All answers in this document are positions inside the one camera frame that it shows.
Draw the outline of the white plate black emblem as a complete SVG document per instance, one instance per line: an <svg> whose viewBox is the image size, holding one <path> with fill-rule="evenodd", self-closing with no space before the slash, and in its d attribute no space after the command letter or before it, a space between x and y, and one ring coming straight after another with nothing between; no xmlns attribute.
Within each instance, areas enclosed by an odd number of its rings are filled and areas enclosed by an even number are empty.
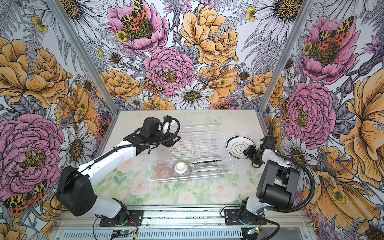
<svg viewBox="0 0 384 240"><path fill-rule="evenodd" d="M229 154L238 160L246 160L247 156L243 153L249 146L255 146L255 143L246 137L233 136L226 142Z"/></svg>

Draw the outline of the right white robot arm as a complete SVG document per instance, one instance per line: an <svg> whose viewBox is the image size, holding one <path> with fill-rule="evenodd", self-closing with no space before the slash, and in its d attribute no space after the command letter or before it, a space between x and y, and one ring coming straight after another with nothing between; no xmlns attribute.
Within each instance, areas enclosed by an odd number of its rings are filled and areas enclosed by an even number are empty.
<svg viewBox="0 0 384 240"><path fill-rule="evenodd" d="M242 201L239 210L240 220L245 225L256 223L268 207L278 210L290 210L294 205L296 188L300 173L289 167L289 161L277 156L275 137L266 136L256 146L251 145L243 151L252 161L252 166L264 165L255 197Z"/></svg>

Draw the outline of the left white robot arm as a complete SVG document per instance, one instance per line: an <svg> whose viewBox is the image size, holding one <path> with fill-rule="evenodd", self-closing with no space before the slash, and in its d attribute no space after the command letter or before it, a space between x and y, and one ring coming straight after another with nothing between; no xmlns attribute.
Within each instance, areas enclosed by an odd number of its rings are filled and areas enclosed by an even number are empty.
<svg viewBox="0 0 384 240"><path fill-rule="evenodd" d="M162 121L146 118L142 127L108 152L81 166L64 168L56 199L76 217L90 213L122 226L129 218L127 206L115 198L97 196L94 187L120 164L143 151L151 151L160 145L172 147L181 139L178 136L180 128L180 122L171 116L165 116Z"/></svg>

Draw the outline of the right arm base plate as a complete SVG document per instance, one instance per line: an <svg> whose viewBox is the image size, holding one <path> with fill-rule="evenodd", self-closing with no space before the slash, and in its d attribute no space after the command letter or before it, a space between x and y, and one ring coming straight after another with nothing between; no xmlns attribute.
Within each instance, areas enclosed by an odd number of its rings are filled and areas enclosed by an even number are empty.
<svg viewBox="0 0 384 240"><path fill-rule="evenodd" d="M260 216L240 209L224 209L224 219L226 226L261 226L267 223Z"/></svg>

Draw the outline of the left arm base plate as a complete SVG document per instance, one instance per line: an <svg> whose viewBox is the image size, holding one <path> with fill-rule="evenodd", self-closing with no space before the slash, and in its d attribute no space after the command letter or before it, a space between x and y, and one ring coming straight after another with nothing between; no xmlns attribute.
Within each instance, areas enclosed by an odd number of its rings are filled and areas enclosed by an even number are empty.
<svg viewBox="0 0 384 240"><path fill-rule="evenodd" d="M143 210L123 210L113 219L102 217L100 227L140 227L142 225Z"/></svg>

